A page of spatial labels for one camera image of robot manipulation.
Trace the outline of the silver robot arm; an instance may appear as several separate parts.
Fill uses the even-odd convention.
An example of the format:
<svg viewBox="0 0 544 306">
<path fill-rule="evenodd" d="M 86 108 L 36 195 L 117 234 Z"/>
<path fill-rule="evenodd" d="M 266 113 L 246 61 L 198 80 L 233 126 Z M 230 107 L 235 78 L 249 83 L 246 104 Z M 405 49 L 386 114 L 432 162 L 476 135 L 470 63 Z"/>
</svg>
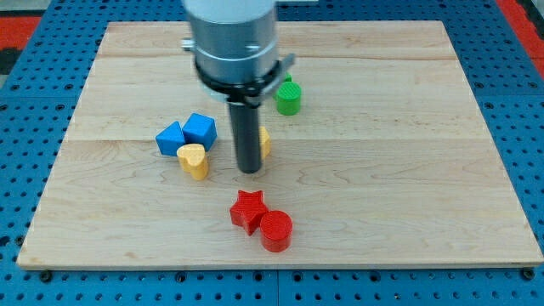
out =
<svg viewBox="0 0 544 306">
<path fill-rule="evenodd" d="M 183 49 L 198 77 L 235 105 L 258 108 L 282 84 L 295 55 L 279 56 L 275 0 L 184 0 Z"/>
</svg>

